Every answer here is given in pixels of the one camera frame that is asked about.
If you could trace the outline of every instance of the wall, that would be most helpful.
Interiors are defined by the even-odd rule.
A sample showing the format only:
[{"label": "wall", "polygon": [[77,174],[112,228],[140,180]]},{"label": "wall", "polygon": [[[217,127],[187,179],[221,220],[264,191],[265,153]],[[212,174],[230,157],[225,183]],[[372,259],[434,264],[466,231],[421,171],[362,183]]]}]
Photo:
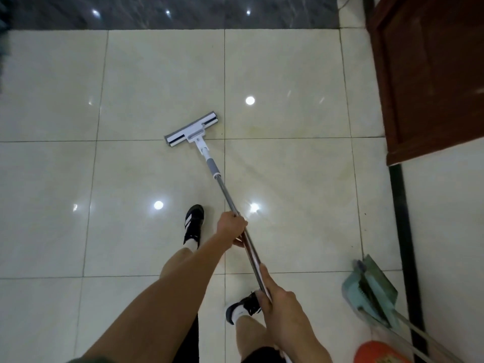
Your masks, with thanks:
[{"label": "wall", "polygon": [[484,138],[402,164],[427,331],[484,357]]}]

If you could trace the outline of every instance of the dark marble floor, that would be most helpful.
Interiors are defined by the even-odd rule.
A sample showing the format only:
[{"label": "dark marble floor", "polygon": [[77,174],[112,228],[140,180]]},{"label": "dark marble floor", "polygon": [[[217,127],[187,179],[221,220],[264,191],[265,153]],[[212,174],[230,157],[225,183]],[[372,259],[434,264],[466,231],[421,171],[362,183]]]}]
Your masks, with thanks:
[{"label": "dark marble floor", "polygon": [[14,29],[338,28],[336,0],[17,0]]}]

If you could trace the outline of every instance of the orange object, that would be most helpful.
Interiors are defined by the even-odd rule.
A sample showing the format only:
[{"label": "orange object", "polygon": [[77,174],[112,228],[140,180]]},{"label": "orange object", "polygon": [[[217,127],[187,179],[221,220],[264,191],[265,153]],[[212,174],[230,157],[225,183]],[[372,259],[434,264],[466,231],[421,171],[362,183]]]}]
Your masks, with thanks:
[{"label": "orange object", "polygon": [[358,348],[354,363],[410,363],[410,361],[381,341],[369,341]]}]

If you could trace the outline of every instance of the black shorts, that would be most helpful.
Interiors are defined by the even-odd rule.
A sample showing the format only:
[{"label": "black shorts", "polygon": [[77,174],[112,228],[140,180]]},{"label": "black shorts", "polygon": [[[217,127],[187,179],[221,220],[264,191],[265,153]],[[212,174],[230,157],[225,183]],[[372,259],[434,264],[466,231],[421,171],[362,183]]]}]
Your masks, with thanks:
[{"label": "black shorts", "polygon": [[[284,363],[286,360],[279,352],[270,347],[263,347],[252,352],[243,363]],[[198,363],[198,316],[178,348],[173,363]]]}]

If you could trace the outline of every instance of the white sock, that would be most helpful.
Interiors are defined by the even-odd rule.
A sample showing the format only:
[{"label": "white sock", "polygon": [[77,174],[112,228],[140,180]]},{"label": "white sock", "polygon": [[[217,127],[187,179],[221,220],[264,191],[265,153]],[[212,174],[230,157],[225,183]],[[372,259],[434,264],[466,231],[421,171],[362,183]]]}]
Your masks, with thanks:
[{"label": "white sock", "polygon": [[195,252],[198,248],[198,243],[193,238],[190,238],[183,245],[184,248],[188,248],[190,251]]},{"label": "white sock", "polygon": [[232,312],[232,322],[234,325],[240,316],[250,316],[249,312],[244,308],[243,305],[235,307],[234,311]]}]

